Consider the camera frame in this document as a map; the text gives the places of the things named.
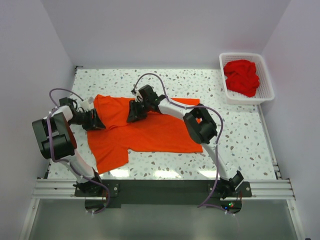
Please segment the orange t shirt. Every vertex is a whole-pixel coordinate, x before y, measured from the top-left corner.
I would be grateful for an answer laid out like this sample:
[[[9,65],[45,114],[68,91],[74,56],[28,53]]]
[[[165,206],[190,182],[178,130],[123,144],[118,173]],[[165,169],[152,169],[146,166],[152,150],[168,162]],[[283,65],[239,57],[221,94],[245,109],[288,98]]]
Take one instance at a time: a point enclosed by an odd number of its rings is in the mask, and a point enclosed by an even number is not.
[[[201,153],[203,148],[189,136],[183,120],[149,112],[147,117],[128,123],[130,98],[98,94],[94,107],[105,125],[87,132],[87,142],[103,174],[129,162],[128,150],[135,152]]]

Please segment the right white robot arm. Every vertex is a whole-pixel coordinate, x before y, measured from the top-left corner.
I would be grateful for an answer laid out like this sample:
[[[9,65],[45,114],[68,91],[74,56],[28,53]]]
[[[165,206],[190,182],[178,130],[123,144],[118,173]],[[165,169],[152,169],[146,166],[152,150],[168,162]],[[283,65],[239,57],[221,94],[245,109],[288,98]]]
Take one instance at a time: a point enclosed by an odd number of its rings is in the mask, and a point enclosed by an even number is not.
[[[233,197],[241,190],[244,177],[219,154],[218,142],[221,134],[217,132],[217,124],[208,112],[208,107],[203,104],[183,104],[164,94],[157,95],[150,85],[131,92],[135,99],[129,102],[128,123],[145,119],[151,111],[182,120],[190,138],[205,149],[216,165],[220,176],[216,188],[221,198]]]

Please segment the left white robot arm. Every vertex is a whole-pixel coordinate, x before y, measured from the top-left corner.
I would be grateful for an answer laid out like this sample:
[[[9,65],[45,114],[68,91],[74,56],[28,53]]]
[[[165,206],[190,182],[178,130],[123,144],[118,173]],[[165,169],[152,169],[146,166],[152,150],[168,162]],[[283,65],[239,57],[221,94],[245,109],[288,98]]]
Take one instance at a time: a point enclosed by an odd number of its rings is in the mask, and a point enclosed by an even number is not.
[[[32,128],[45,159],[64,165],[75,177],[74,187],[88,196],[108,196],[108,190],[99,174],[88,165],[77,150],[77,141],[70,125],[79,125],[85,131],[104,130],[106,127],[94,108],[93,99],[77,102],[64,97],[48,116],[32,122]]]

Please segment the red t shirt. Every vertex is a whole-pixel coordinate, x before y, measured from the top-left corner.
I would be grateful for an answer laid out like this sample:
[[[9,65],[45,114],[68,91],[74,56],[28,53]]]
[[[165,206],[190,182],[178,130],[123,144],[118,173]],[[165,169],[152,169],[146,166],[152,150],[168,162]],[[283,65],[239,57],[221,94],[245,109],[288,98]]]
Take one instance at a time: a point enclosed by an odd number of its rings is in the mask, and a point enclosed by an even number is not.
[[[224,68],[226,88],[246,97],[254,97],[260,86],[255,63],[240,59],[228,62]]]

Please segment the white plastic basket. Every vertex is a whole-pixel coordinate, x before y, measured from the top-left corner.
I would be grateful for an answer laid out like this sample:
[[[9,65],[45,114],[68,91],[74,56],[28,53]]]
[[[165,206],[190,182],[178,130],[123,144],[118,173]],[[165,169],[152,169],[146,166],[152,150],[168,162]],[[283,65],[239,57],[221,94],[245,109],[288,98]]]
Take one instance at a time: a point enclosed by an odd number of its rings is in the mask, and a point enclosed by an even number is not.
[[[259,78],[259,86],[255,95],[249,97],[227,88],[227,76],[224,67],[234,61],[246,60],[255,65],[256,75]],[[248,52],[227,52],[219,55],[219,63],[223,87],[226,95],[226,102],[232,105],[259,105],[274,99],[275,94],[267,66],[261,55]]]

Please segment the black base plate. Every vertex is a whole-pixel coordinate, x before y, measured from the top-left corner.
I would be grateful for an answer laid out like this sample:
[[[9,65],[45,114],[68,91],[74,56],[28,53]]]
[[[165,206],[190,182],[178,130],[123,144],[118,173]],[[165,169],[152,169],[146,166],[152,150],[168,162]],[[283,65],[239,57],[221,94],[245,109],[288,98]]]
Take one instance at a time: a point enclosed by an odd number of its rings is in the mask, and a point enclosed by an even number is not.
[[[215,205],[231,213],[238,213],[242,200],[252,197],[248,181],[235,190],[227,189],[213,180],[115,180],[92,184],[85,192],[75,188],[74,195],[84,198],[86,210],[121,208],[124,205]]]

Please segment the aluminium frame rail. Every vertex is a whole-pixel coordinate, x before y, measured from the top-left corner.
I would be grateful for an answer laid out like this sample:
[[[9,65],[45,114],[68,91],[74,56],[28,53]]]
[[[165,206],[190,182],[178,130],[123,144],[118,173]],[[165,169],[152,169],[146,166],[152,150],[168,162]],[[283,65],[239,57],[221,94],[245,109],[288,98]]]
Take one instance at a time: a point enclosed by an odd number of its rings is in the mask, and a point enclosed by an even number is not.
[[[89,149],[87,135],[83,130],[73,133],[77,151],[85,162],[96,170],[96,162],[92,152]],[[183,153],[167,152],[140,152],[128,150],[128,164],[126,167],[113,169],[110,173],[99,174],[101,182],[103,180],[200,180],[197,173],[193,172],[190,178],[184,178],[180,171],[173,168],[163,168],[165,163],[182,164],[187,162],[187,156]],[[214,171],[207,167],[200,169],[205,174],[203,180],[213,180],[216,185],[218,181],[214,180]],[[51,178],[47,175],[44,179],[36,181],[32,197],[34,199],[84,199],[76,197],[74,185],[76,177],[65,167],[62,172],[63,178]],[[293,200],[294,193],[289,180],[245,180],[249,182],[252,197],[243,200]]]

